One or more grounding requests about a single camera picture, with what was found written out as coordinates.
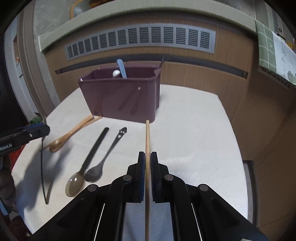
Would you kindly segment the left hand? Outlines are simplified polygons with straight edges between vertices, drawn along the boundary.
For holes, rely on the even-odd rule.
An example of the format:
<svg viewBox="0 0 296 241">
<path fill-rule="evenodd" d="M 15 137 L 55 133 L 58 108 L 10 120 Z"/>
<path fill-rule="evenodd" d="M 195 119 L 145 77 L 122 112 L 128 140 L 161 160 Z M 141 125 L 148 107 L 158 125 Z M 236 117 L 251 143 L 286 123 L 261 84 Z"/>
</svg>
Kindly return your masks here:
<svg viewBox="0 0 296 241">
<path fill-rule="evenodd" d="M 11 174 L 9 155 L 1 156 L 1 200 L 5 206 L 12 206 L 16 199 L 16 188 Z"/>
</svg>

